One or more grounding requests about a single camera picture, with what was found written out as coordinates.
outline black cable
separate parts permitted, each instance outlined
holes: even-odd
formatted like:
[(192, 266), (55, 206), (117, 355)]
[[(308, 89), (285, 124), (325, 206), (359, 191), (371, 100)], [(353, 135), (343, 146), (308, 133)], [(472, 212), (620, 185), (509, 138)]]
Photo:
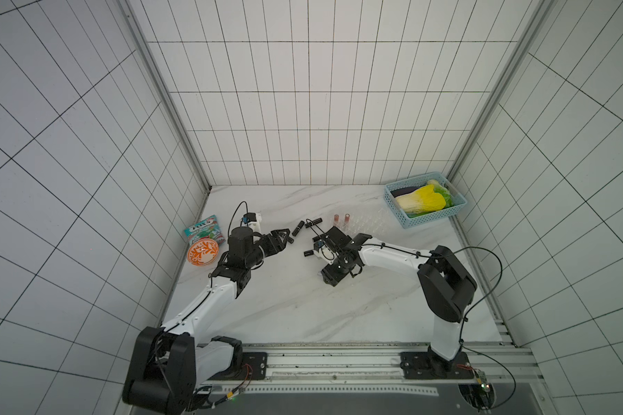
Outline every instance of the black cable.
[[(314, 222), (309, 220), (309, 219), (305, 219), (305, 220), (307, 221), (307, 223), (311, 223), (311, 225), (309, 226), (309, 229), (313, 230), (317, 237), (321, 238), (321, 235), (325, 234), (323, 229), (321, 229), (321, 227), (318, 226), (318, 224), (314, 224)], [(316, 229), (314, 229), (315, 226), (318, 228), (318, 230), (321, 231), (321, 235), (319, 235), (318, 232), (316, 232)], [(331, 241), (330, 241), (329, 238), (327, 238), (324, 242), (327, 244), (328, 242), (331, 242)], [(325, 258), (328, 261), (334, 261), (335, 258), (337, 258), (337, 254), (334, 252), (336, 249), (334, 249), (333, 247), (330, 247), (330, 248), (331, 248), (330, 252), (332, 252), (332, 258), (328, 258), (327, 256), (325, 256), (325, 253), (323, 252), (323, 248), (322, 247), (320, 248), (321, 255), (323, 255), (323, 258)]]
[(482, 248), (480, 246), (466, 246), (465, 248), (462, 248), (460, 250), (458, 250), (457, 252), (462, 252), (463, 250), (469, 249), (469, 248), (473, 248), (473, 249), (481, 249), (483, 251), (487, 251), (489, 252), (491, 255), (496, 257), (496, 260), (498, 261), (498, 265), (501, 267), (501, 271), (498, 274), (498, 280), (496, 281), (496, 284), (494, 284), (493, 287), (491, 287), (491, 289), (487, 292), (487, 294), (483, 295), (481, 299), (479, 299), (475, 304), (471, 305), (471, 308), (469, 308), (468, 310), (466, 310), (466, 312), (464, 313), (464, 318), (462, 319), (462, 327), (459, 328), (459, 342), (461, 342), (461, 344), (464, 344), (464, 339), (462, 339), (462, 333), (464, 333), (464, 322), (466, 321), (466, 316), (471, 312), (471, 310), (473, 310), (473, 308), (475, 308), (475, 306), (477, 304), (480, 304), (480, 302), (482, 300), (484, 300), (485, 298), (487, 298), (487, 295), (490, 295), (491, 293), (494, 292), (494, 290), (496, 289), (496, 287), (498, 287), (498, 284), (501, 282), (501, 278), (503, 278), (503, 262), (501, 262), (501, 258), (498, 257), (498, 255), (496, 255), (493, 251), (490, 251), (487, 248)]
[(512, 386), (512, 392), (510, 393), (510, 396), (508, 396), (508, 397), (506, 398), (506, 400), (504, 400), (503, 402), (499, 403), (498, 405), (491, 406), (489, 409), (490, 409), (490, 410), (491, 410), (491, 409), (496, 409), (496, 408), (499, 408), (500, 406), (503, 406), (503, 405), (504, 405), (507, 401), (509, 401), (509, 400), (510, 400), (510, 398), (512, 397), (512, 395), (514, 395), (514, 394), (515, 394), (515, 391), (517, 390), (517, 380), (515, 379), (515, 376), (512, 374), (512, 372), (510, 372), (510, 370), (506, 367), (506, 365), (504, 365), (503, 363), (501, 363), (501, 362), (497, 361), (497, 360), (496, 360), (496, 359), (494, 359), (493, 357), (488, 356), (487, 354), (481, 353), (481, 352), (479, 352), (479, 351), (475, 351), (475, 350), (469, 349), (468, 347), (464, 347), (464, 348), (465, 348), (466, 350), (468, 350), (468, 351), (471, 351), (471, 352), (473, 352), (473, 353), (478, 353), (478, 354), (481, 354), (482, 356), (488, 357), (488, 358), (489, 358), (489, 359), (491, 359), (492, 361), (497, 362), (499, 365), (501, 365), (501, 367), (502, 367), (503, 369), (505, 369), (505, 370), (506, 370), (506, 372), (510, 375), (510, 377), (512, 377), (513, 386)]
[(238, 212), (238, 209), (240, 209), (240, 205), (244, 203), (244, 208), (245, 210), (247, 210), (247, 213), (249, 213), (249, 207), (247, 207), (247, 202), (246, 201), (242, 201), (238, 204), (238, 207), (235, 208), (235, 212), (233, 212), (233, 216), (231, 217), (231, 221), (228, 223), (228, 234), (231, 234), (231, 227), (233, 226), (233, 219), (235, 218), (235, 214)]

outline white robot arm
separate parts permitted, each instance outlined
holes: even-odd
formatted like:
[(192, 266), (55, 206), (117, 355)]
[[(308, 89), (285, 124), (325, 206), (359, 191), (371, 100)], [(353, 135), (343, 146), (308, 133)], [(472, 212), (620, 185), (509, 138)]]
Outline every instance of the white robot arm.
[[(248, 213), (248, 217), (257, 221), (255, 214)], [(240, 295), (254, 267), (286, 247), (289, 229), (261, 235), (252, 228), (233, 229), (229, 250), (210, 274), (210, 283), (183, 311), (160, 328), (145, 328), (139, 334), (123, 389), (126, 403), (177, 415), (188, 407), (197, 385), (219, 372), (240, 372), (240, 341), (215, 337), (208, 345), (197, 347), (195, 337)], [(476, 282), (448, 248), (413, 250), (387, 245), (366, 234), (350, 238), (333, 227), (316, 238), (314, 251), (327, 262), (321, 274), (332, 286), (349, 274), (359, 274), (364, 266), (418, 278), (436, 315), (427, 352), (429, 370), (434, 376), (453, 370), (461, 350), (461, 322)]]

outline wall tile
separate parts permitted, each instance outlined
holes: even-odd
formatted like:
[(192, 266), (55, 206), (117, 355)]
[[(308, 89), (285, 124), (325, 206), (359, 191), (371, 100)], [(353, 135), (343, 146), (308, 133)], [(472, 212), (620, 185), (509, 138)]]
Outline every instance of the wall tile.
[(76, 342), (115, 355), (127, 324), (97, 307), (92, 307)]
[(75, 220), (69, 208), (14, 162), (0, 169), (0, 210), (51, 244)]
[(567, 377), (565, 377), (565, 373), (559, 361), (542, 362), (538, 366), (540, 367), (542, 376), (545, 378), (552, 396), (568, 396), (575, 394), (570, 382), (567, 380)]
[(0, 104), (33, 135), (40, 133), (57, 115), (1, 46)]
[(553, 260), (542, 264), (519, 283), (530, 304), (537, 304), (570, 285)]
[(59, 250), (55, 250), (38, 275), (93, 303), (104, 281)]
[(91, 304), (74, 294), (35, 278), (7, 315), (9, 321), (74, 340)]
[(0, 44), (58, 113), (79, 98), (19, 12), (0, 15)]
[(102, 380), (58, 373), (37, 412), (75, 411), (90, 415), (100, 397), (103, 384)]
[[(609, 279), (618, 278), (618, 284)], [(623, 307), (623, 259), (574, 285), (590, 314), (597, 317)]]
[(97, 400), (97, 406), (95, 406), (92, 414), (110, 414), (112, 412), (119, 411), (116, 408), (117, 406), (126, 405), (124, 402), (122, 402), (121, 395), (122, 385), (118, 385), (112, 382), (104, 383), (100, 398)]
[[(55, 376), (51, 370), (0, 362), (0, 411), (33, 414)], [(23, 389), (19, 399), (13, 398), (12, 387)]]
[(58, 370), (72, 343), (3, 321), (0, 324), (0, 360)]
[(623, 411), (623, 393), (578, 396), (578, 399), (587, 415), (604, 414), (615, 406)]
[(108, 376), (115, 357), (89, 349), (80, 344), (73, 344), (60, 370), (75, 375), (104, 379)]
[[(584, 362), (594, 362), (591, 368)], [(559, 359), (568, 380), (577, 394), (619, 392), (623, 390), (623, 363), (611, 347), (590, 350)], [(606, 380), (604, 385), (594, 382), (590, 373), (599, 370)]]
[(82, 220), (76, 220), (58, 248), (102, 278), (107, 278), (119, 252)]
[(594, 321), (560, 331), (548, 336), (548, 340), (558, 357), (607, 345), (605, 336)]
[(549, 253), (556, 255), (600, 222), (595, 212), (587, 204), (582, 204), (542, 237), (542, 243)]
[[(595, 250), (599, 251), (599, 256), (591, 254)], [(574, 284), (623, 258), (623, 243), (605, 224), (600, 224), (554, 258), (570, 283)]]

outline marble surface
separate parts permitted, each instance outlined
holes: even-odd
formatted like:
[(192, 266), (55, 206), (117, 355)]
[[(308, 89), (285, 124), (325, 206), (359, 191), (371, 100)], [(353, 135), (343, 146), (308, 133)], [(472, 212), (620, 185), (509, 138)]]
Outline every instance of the marble surface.
[[(214, 187), (203, 218), (216, 214), (228, 234), (228, 223), (236, 206), (245, 200), (250, 212), (261, 212), (264, 232), (293, 230), (305, 218), (323, 218), (324, 230), (334, 214), (351, 215), (348, 234), (364, 232), (384, 242), (418, 249), (444, 245), (461, 248), (448, 219), (403, 229), (383, 200), (382, 185), (347, 186), (224, 186)], [(238, 211), (242, 217), (244, 206)], [(336, 287), (325, 284), (319, 271), (325, 263), (315, 256), (305, 258), (314, 233), (303, 228), (295, 242), (266, 258), (233, 303), (213, 322), (200, 343), (216, 335), (243, 343), (297, 342), (429, 342), (434, 315), (424, 299), (417, 278), (382, 268), (366, 267), (356, 278), (344, 278)], [(224, 244), (220, 252), (228, 249)], [(457, 254), (470, 270), (464, 252)], [(207, 284), (215, 265), (193, 266), (187, 262), (176, 287), (165, 320), (186, 306)], [(480, 288), (474, 301), (482, 297)], [(500, 341), (498, 329), (487, 307), (479, 304), (464, 327), (466, 341)]]

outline grout line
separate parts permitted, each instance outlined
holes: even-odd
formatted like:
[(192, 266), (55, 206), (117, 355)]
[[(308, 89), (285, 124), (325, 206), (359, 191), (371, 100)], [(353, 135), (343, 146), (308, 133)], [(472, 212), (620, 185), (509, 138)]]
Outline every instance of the grout line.
[(73, 344), (78, 344), (79, 346), (83, 346), (83, 347), (86, 347), (86, 348), (88, 348), (88, 349), (91, 349), (91, 350), (94, 350), (94, 351), (97, 351), (97, 352), (100, 352), (100, 353), (107, 354), (107, 355), (109, 355), (109, 356), (111, 356), (111, 357), (117, 357), (118, 359), (122, 359), (122, 360), (124, 360), (124, 361), (129, 361), (129, 360), (127, 360), (127, 359), (123, 358), (123, 357), (118, 357), (118, 356), (116, 356), (116, 355), (114, 355), (114, 354), (107, 353), (107, 352), (102, 351), (102, 350), (99, 350), (99, 349), (95, 349), (94, 347), (91, 347), (91, 346), (86, 346), (85, 344), (81, 344), (81, 343), (75, 343), (75, 342), (73, 342), (73, 341), (71, 341), (71, 340), (69, 340), (69, 339), (66, 339), (66, 338), (64, 338), (64, 337), (60, 337), (60, 336), (57, 336), (57, 335), (54, 335), (54, 334), (51, 334), (51, 333), (47, 333), (47, 332), (45, 332), (45, 331), (41, 331), (41, 330), (38, 330), (38, 329), (29, 328), (29, 327), (28, 327), (28, 326), (26, 326), (26, 325), (23, 325), (23, 324), (20, 324), (20, 323), (16, 323), (15, 321), (8, 320), (7, 318), (4, 318), (4, 319), (0, 318), (0, 320), (5, 320), (6, 322), (8, 322), (8, 323), (10, 323), (10, 324), (17, 325), (17, 326), (19, 326), (19, 327), (26, 328), (26, 329), (28, 329), (28, 330), (33, 330), (33, 331), (36, 331), (36, 332), (38, 332), (38, 333), (45, 334), (45, 335), (47, 335), (47, 336), (55, 337), (56, 339), (65, 340), (66, 342), (71, 343), (71, 344), (70, 344), (70, 346), (71, 346), (71, 345), (73, 345)]
[(602, 345), (602, 346), (598, 346), (598, 347), (591, 347), (590, 349), (586, 349), (586, 350), (582, 350), (582, 351), (578, 351), (578, 352), (574, 352), (574, 353), (569, 353), (569, 354), (564, 354), (563, 356), (558, 356), (556, 359), (547, 359), (546, 361), (541, 361), (541, 362), (538, 362), (538, 364), (540, 364), (540, 363), (544, 363), (544, 362), (548, 362), (548, 361), (557, 360), (557, 359), (562, 359), (562, 358), (564, 358), (564, 357), (573, 356), (573, 355), (575, 355), (575, 354), (584, 353), (584, 352), (588, 352), (588, 351), (592, 351), (592, 350), (604, 349), (605, 347), (614, 346), (615, 344), (621, 344), (621, 343), (623, 343), (623, 340), (621, 340), (621, 341), (617, 341), (617, 342), (615, 342), (615, 343), (609, 343), (609, 342), (607, 341), (607, 344), (604, 344), (604, 345)]
[[(370, 128), (331, 128), (330, 131), (381, 131), (380, 129), (370, 129)], [(188, 129), (187, 131), (327, 131), (326, 129), (315, 129), (315, 128), (299, 128), (299, 129)], [(470, 131), (469, 129), (392, 129), (386, 131)]]
[(148, 43), (510, 43), (511, 40), (149, 40)]
[(71, 373), (71, 372), (64, 372), (63, 370), (56, 370), (56, 369), (49, 369), (47, 367), (41, 367), (41, 366), (34, 366), (34, 365), (26, 365), (25, 363), (17, 363), (17, 362), (11, 362), (11, 361), (4, 361), (0, 359), (0, 362), (2, 363), (9, 363), (11, 365), (17, 365), (17, 366), (25, 366), (25, 367), (32, 367), (34, 369), (41, 369), (41, 370), (48, 370), (49, 372), (55, 372), (56, 374), (58, 373), (64, 373), (65, 375), (72, 375), (72, 376), (78, 376), (81, 378), (87, 378), (87, 379), (94, 379), (94, 380), (101, 380), (102, 382), (110, 382), (110, 383), (115, 383), (117, 385), (124, 385), (123, 383), (120, 382), (116, 382), (115, 380), (108, 380), (108, 379), (101, 379), (101, 378), (95, 378), (95, 377), (91, 377), (91, 376), (86, 376), (86, 375), (79, 375), (78, 373)]
[[(263, 20), (264, 21), (265, 21), (265, 14), (266, 14), (266, 9), (265, 9), (265, 6), (263, 6)], [(309, 89), (311, 89), (312, 88), (312, 81), (311, 81), (312, 80), (312, 76), (311, 76), (312, 75), (312, 73), (311, 73), (311, 71), (312, 71), (312, 64), (311, 64), (311, 62), (312, 62), (312, 59), (311, 59), (312, 58), (312, 55), (311, 55), (312, 50), (309, 47), (309, 45), (310, 45), (310, 43), (309, 43), (309, 0), (307, 0), (307, 87)], [(307, 105), (309, 105), (309, 128), (312, 128), (312, 116), (311, 116), (312, 115), (312, 107), (311, 107), (312, 106), (312, 98), (311, 97), (312, 97), (311, 93), (307, 94), (307, 100), (308, 100)], [(312, 158), (312, 156), (311, 156), (311, 154), (312, 154), (312, 147), (311, 147), (311, 145), (312, 145), (312, 142), (311, 142), (312, 141), (312, 138), (311, 138), (312, 133), (311, 132), (312, 131), (309, 130), (309, 158), (310, 159)], [(311, 163), (312, 162), (310, 161), (309, 162), (309, 184), (310, 185), (313, 182), (313, 180), (312, 180), (312, 173), (311, 173), (311, 171), (312, 171), (312, 164)], [(300, 184), (302, 184), (302, 176), (301, 175), (300, 175)]]
[[(327, 103), (327, 138), (325, 139), (325, 184), (327, 185), (327, 162), (329, 160), (329, 156), (330, 156), (330, 118), (332, 117), (332, 72), (334, 69), (334, 63), (335, 63), (335, 21), (337, 19), (337, 0), (335, 0), (335, 4), (333, 5), (333, 9), (332, 9), (332, 52), (330, 54), (330, 93), (328, 96), (328, 103)], [(312, 133), (309, 133), (309, 140), (311, 141), (311, 136)], [(343, 175), (343, 166), (341, 166), (341, 174)]]
[[(244, 10), (244, 0), (242, 0), (242, 10)], [(291, 1), (289, 0), (288, 2), (288, 20), (291, 26), (291, 40), (293, 40), (293, 12), (291, 11)], [(247, 26), (247, 13), (244, 13), (244, 24), (245, 26)], [(247, 40), (249, 40), (249, 27), (247, 27)], [(252, 45), (251, 43), (249, 44), (249, 50), (251, 51), (252, 49)], [(291, 63), (293, 64), (293, 88), (296, 87), (296, 54), (295, 51), (293, 49), (293, 42), (291, 42)], [(254, 66), (254, 56), (252, 55), (252, 65)], [(254, 68), (254, 78), (256, 78), (256, 68)], [(297, 131), (298, 129), (298, 94), (296, 94), (295, 92), (293, 93), (293, 101), (294, 104), (296, 106), (296, 139), (298, 140), (296, 142), (296, 147), (298, 148), (298, 159), (301, 159), (300, 156), (300, 135), (299, 132)], [(283, 177), (283, 183), (286, 183), (286, 173), (284, 173), (284, 177)], [(300, 166), (298, 164), (298, 183), (297, 184), (301, 184), (301, 171), (300, 171)]]
[(375, 92), (410, 92), (410, 93), (414, 93), (414, 92), (436, 92), (439, 94), (449, 94), (449, 93), (459, 93), (459, 92), (471, 92), (474, 94), (483, 94), (485, 92), (491, 92), (491, 91), (336, 91), (336, 90), (328, 90), (328, 91), (169, 91), (170, 94), (224, 94), (224, 93), (234, 93), (237, 92), (239, 94), (256, 94), (256, 93), (265, 93), (267, 92), (268, 94), (271, 92), (274, 93), (288, 93), (288, 94), (313, 94), (313, 93), (324, 93), (324, 94), (329, 94), (331, 92), (338, 94), (338, 93), (344, 93), (344, 94), (349, 94), (351, 92), (361, 92), (363, 94), (366, 94), (367, 92), (371, 92), (371, 93), (375, 93)]
[(24, 4), (23, 6), (16, 6), (16, 4), (14, 4), (14, 2), (12, 1), (12, 5), (14, 5), (15, 9), (9, 9), (8, 11), (3, 11), (0, 13), (0, 16), (7, 14), (8, 12), (14, 11), (14, 10), (19, 10), (23, 7), (29, 6), (31, 4), (35, 4), (35, 3), (39, 3), (41, 0), (35, 0), (35, 1), (31, 1), (30, 3)]
[[(376, 26), (376, 37), (374, 39), (378, 39), (379, 38), (379, 30), (381, 29), (381, 16), (382, 16), (382, 13), (383, 13), (383, 0), (381, 0), (381, 8), (379, 10), (379, 23)], [(358, 52), (358, 49), (355, 50), (355, 61), (356, 61), (356, 63), (357, 63), (357, 52)], [(357, 153), (358, 154), (360, 153), (360, 143), (362, 142), (362, 131), (363, 131), (362, 128), (365, 126), (365, 114), (367, 113), (367, 102), (369, 101), (369, 86), (371, 85), (371, 75), (373, 74), (373, 71), (374, 71), (374, 59), (375, 59), (375, 57), (376, 57), (376, 44), (374, 44), (374, 54), (372, 54), (372, 56), (371, 56), (371, 67), (369, 69), (369, 81), (367, 82), (367, 93), (365, 95), (365, 109), (362, 112), (362, 122), (360, 124), (360, 136), (357, 139)], [(353, 83), (355, 83), (355, 72), (353, 73)], [(355, 184), (355, 172), (356, 171), (357, 171), (357, 163), (355, 164), (355, 167), (353, 168), (353, 184)], [(370, 180), (371, 180), (371, 171), (369, 173), (369, 179), (367, 180), (367, 183), (369, 183)]]
[[(360, 2), (360, 15), (358, 18), (358, 23), (357, 23), (357, 38), (360, 38), (360, 29), (362, 28), (362, 11), (365, 5), (365, 1), (362, 0)], [(346, 120), (346, 141), (344, 141), (344, 159), (346, 158), (346, 150), (348, 149), (348, 145), (349, 145), (349, 137), (348, 137), (348, 131), (349, 131), (349, 126), (351, 125), (351, 108), (353, 107), (353, 85), (355, 85), (355, 70), (357, 68), (357, 50), (358, 50), (358, 46), (359, 44), (356, 43), (355, 44), (355, 61), (353, 62), (353, 76), (351, 77), (351, 100), (349, 101), (349, 116), (347, 117)], [(356, 147), (355, 149), (355, 156), (357, 158), (357, 152), (358, 152), (358, 148)], [(344, 183), (344, 170), (346, 168), (346, 162), (344, 162), (344, 166), (342, 166), (341, 169), (341, 182), (342, 184)], [(353, 168), (353, 178), (351, 179), (351, 184), (354, 184), (355, 182), (355, 169), (357, 167)]]
[[(274, 76), (272, 74), (272, 58), (270, 57), (270, 44), (267, 42), (268, 40), (268, 22), (266, 19), (266, 9), (265, 9), (265, 3), (263, 2), (263, 0), (261, 0), (261, 6), (263, 7), (263, 27), (265, 29), (265, 33), (266, 33), (266, 46), (268, 48), (268, 66), (270, 67), (270, 81), (272, 83), (272, 89), (274, 89)], [(279, 113), (277, 111), (277, 95), (275, 95), (274, 91), (272, 93), (272, 102), (274, 104), (274, 119), (275, 122), (277, 123), (277, 139), (279, 140), (279, 154), (282, 154), (282, 139), (280, 137), (279, 134)], [(265, 128), (265, 118), (263, 120), (263, 127)], [(270, 144), (268, 143), (268, 135), (266, 134), (266, 145), (268, 146), (268, 159), (270, 159)], [(274, 170), (272, 168), (272, 160), (270, 159), (270, 175), (272, 176), (272, 184), (274, 184)]]

